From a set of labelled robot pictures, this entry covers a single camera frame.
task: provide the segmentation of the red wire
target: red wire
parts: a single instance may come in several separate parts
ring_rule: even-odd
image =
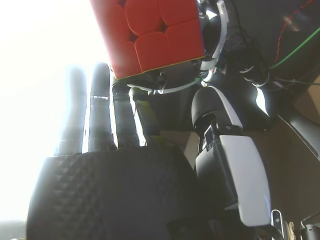
[[[279,39],[278,39],[278,46],[277,46],[277,51],[276,51],[276,57],[275,57],[275,60],[274,62],[276,63],[279,59],[279,51],[280,51],[280,42],[281,42],[281,39],[282,39],[282,36],[285,32],[285,29],[286,27],[288,26],[289,22],[291,21],[291,19],[294,17],[294,15],[296,15],[298,12],[300,12],[300,10],[304,9],[308,4],[312,3],[314,0],[309,0],[307,1],[305,4],[303,4],[301,7],[299,7],[297,10],[295,10],[291,16],[288,17],[286,23],[283,25],[282,27],[282,30],[281,30],[281,33],[280,33],[280,36],[279,36]]]

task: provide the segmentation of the red cube face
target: red cube face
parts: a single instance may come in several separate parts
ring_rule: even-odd
[[[201,58],[196,0],[91,0],[117,79]]]

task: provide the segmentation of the rubik's cube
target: rubik's cube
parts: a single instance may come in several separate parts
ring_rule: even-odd
[[[204,56],[196,0],[91,0],[117,79]]]

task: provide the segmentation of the green wire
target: green wire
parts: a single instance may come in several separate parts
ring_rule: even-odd
[[[317,33],[320,32],[320,27],[314,32],[312,33],[306,40],[304,40],[303,43],[301,43],[295,50],[293,50],[293,52],[291,52],[288,56],[286,56],[284,59],[282,59],[280,62],[278,62],[277,64],[269,67],[269,70],[271,69],[275,69],[276,67],[278,67],[279,65],[283,64],[285,61],[287,61],[289,58],[291,58],[297,51],[299,51],[304,45],[306,45],[312,38],[314,38]]]

